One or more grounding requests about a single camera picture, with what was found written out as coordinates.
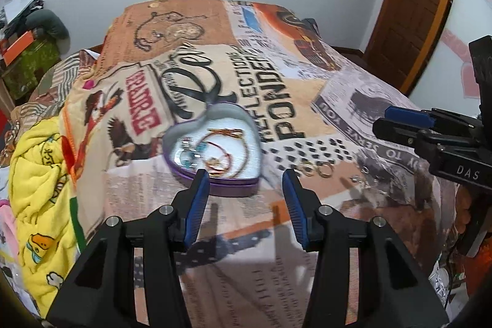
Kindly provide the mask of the yellow cartoon blanket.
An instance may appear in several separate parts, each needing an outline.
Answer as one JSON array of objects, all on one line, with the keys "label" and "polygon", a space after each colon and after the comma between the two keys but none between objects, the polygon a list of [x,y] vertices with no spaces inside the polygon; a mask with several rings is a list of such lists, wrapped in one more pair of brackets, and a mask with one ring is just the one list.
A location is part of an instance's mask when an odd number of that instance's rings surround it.
[{"label": "yellow cartoon blanket", "polygon": [[78,256],[57,117],[40,121],[18,140],[10,160],[8,196],[22,281],[45,317]]}]

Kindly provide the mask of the orange box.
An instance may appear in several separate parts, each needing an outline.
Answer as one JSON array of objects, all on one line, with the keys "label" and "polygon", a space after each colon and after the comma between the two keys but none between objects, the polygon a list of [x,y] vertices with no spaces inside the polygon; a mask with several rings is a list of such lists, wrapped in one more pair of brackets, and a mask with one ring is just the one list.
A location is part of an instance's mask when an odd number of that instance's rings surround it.
[{"label": "orange box", "polygon": [[32,31],[26,31],[23,35],[14,42],[3,54],[5,65],[10,66],[14,60],[26,50],[34,42]]}]

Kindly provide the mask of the silver earring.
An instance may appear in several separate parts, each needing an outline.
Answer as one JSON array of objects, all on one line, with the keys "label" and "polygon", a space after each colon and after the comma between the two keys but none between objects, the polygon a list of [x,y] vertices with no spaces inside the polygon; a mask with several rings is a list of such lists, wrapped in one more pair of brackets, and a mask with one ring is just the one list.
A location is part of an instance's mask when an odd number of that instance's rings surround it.
[{"label": "silver earring", "polygon": [[359,172],[351,175],[349,180],[357,185],[361,185],[363,187],[369,187],[370,186],[370,174],[369,174],[369,168],[367,166],[362,166],[359,169]]}]

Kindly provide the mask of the dark blue backpack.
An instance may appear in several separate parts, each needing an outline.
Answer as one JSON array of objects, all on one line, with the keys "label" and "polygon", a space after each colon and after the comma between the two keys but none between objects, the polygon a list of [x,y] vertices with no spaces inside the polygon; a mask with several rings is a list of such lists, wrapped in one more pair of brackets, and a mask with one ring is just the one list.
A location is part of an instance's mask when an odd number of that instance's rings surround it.
[{"label": "dark blue backpack", "polygon": [[314,32],[317,36],[319,35],[319,27],[314,18],[305,18],[302,20],[302,23],[308,27],[308,29]]}]

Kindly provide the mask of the printed newspaper-pattern bedspread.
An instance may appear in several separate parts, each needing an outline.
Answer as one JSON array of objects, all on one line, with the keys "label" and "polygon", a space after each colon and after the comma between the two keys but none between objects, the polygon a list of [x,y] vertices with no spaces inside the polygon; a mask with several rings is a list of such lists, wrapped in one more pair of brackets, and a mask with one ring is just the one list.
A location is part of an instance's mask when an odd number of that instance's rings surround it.
[{"label": "printed newspaper-pattern bedspread", "polygon": [[204,169],[198,237],[175,257],[195,327],[299,327],[316,255],[294,237],[284,171],[345,216],[385,218],[433,284],[454,187],[373,123],[397,89],[277,5],[127,7],[99,56],[74,53],[13,111],[9,200],[22,282],[41,316],[111,216],[144,218]]}]

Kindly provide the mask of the purple heart-shaped tin box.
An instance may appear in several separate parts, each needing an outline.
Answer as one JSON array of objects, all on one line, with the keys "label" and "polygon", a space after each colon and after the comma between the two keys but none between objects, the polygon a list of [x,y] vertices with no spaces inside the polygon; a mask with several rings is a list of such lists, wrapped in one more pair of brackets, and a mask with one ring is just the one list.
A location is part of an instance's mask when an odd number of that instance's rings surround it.
[{"label": "purple heart-shaped tin box", "polygon": [[210,105],[192,121],[171,127],[162,149],[171,173],[186,187],[204,169],[213,196],[248,197],[259,189],[259,132],[251,116],[236,104]]}]

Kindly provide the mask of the brown wooden door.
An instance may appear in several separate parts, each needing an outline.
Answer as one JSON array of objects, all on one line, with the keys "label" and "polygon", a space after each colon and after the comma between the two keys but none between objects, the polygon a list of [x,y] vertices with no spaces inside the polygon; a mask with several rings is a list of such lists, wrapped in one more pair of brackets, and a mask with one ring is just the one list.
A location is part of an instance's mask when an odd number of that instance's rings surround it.
[{"label": "brown wooden door", "polygon": [[409,95],[430,61],[452,0],[383,0],[364,52],[369,71]]}]

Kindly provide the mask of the green patterned covered table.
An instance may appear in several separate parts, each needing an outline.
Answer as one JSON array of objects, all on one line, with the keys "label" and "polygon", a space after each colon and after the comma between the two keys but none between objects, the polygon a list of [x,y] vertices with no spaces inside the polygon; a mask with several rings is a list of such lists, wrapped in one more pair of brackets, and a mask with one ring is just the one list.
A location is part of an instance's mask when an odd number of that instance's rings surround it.
[{"label": "green patterned covered table", "polygon": [[30,94],[59,61],[56,41],[45,37],[36,39],[8,67],[1,69],[1,78],[13,101]]}]

